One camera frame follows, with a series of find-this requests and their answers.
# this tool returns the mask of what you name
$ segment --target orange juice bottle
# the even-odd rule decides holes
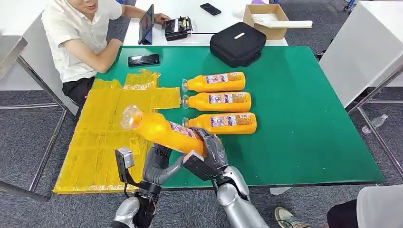
[[[120,122],[123,129],[133,129],[145,139],[173,150],[204,156],[204,145],[192,129],[167,121],[162,114],[144,113],[135,105],[127,107]]]
[[[243,72],[232,72],[218,75],[199,75],[193,79],[182,79],[184,92],[220,92],[240,91],[245,88],[245,75]]]
[[[251,104],[250,94],[246,92],[199,93],[182,97],[183,108],[200,111],[247,112]]]
[[[184,118],[182,125],[204,128],[214,134],[253,134],[256,116],[253,113],[203,114],[194,119]]]

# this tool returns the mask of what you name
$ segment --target person's leg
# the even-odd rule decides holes
[[[358,228],[357,200],[333,206],[327,213],[329,228]]]
[[[63,83],[63,93],[79,106],[83,106],[94,79],[95,77],[82,78],[78,81]]]

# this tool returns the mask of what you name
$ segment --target bottle label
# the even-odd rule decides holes
[[[236,72],[219,74],[219,75],[207,75],[206,80],[208,84],[220,83],[220,82],[230,82],[240,80],[240,75]]]
[[[252,124],[252,119],[249,114],[212,116],[210,117],[210,121],[212,127]]]
[[[169,124],[171,125],[171,129],[172,129],[173,131],[179,132],[179,133],[184,134],[184,135],[187,135],[187,136],[189,136],[189,137],[196,138],[196,135],[194,134],[194,132],[193,132],[192,129],[189,129],[189,128],[184,127],[184,126],[182,126],[182,125],[179,125],[179,124],[177,124],[177,123],[173,123],[173,122],[171,122],[171,121],[168,121],[168,122],[169,122]]]
[[[212,94],[209,95],[210,104],[221,103],[244,103],[246,102],[245,93],[233,93],[233,94]]]

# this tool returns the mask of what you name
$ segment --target gray carpet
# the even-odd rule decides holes
[[[348,14],[343,12],[342,0],[280,0],[289,19],[310,19],[314,28],[289,30],[286,39],[290,45],[309,46],[313,52],[326,49]],[[128,19],[110,23],[108,39],[123,39]],[[403,90],[387,89],[382,98],[403,98]],[[0,105],[51,102],[44,92],[0,91]],[[366,105],[370,118],[388,114],[379,131],[400,162],[403,142],[402,105]],[[53,132],[60,110],[0,111],[0,180],[28,188],[38,162]],[[359,132],[365,125],[359,113],[351,115]],[[63,164],[75,122],[67,118],[52,151],[44,175],[38,186],[46,194],[54,186]],[[396,169],[385,155],[373,134],[362,134],[375,161],[387,179],[387,184],[403,183]],[[301,221],[313,227],[326,225],[326,213],[335,204],[355,199],[363,186],[325,186],[292,188],[280,196],[272,196],[269,189],[252,188],[251,200],[271,227],[273,209],[281,205],[290,209]],[[211,190],[163,191],[160,195],[154,227],[159,228],[227,228],[229,224]],[[99,228],[108,227],[122,194],[53,194],[47,203],[0,193],[0,228]]]

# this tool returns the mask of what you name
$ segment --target humanoid robot arm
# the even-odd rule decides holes
[[[180,157],[168,167],[171,151],[171,149],[155,143],[145,159],[143,180],[136,183],[128,170],[134,166],[132,151],[128,148],[115,150],[120,181],[124,182],[125,186],[131,184],[138,189],[131,197],[125,191],[128,198],[116,211],[111,228],[148,228],[150,226],[154,218],[161,185],[182,166],[183,157]]]
[[[207,157],[190,153],[183,166],[203,181],[210,179],[233,228],[268,228],[249,198],[248,186],[241,172],[228,165],[221,140],[204,129],[193,128],[204,140]]]
[[[268,228],[249,199],[249,189],[239,170],[228,165],[221,140],[206,130],[193,128],[203,139],[207,156],[195,152],[180,157],[168,167],[171,150],[154,144],[148,152],[143,180],[134,182],[128,168],[134,165],[129,149],[115,151],[119,177],[124,183],[139,187],[116,212],[111,228],[148,228],[154,218],[161,185],[182,166],[203,181],[211,180],[220,205],[233,228]]]

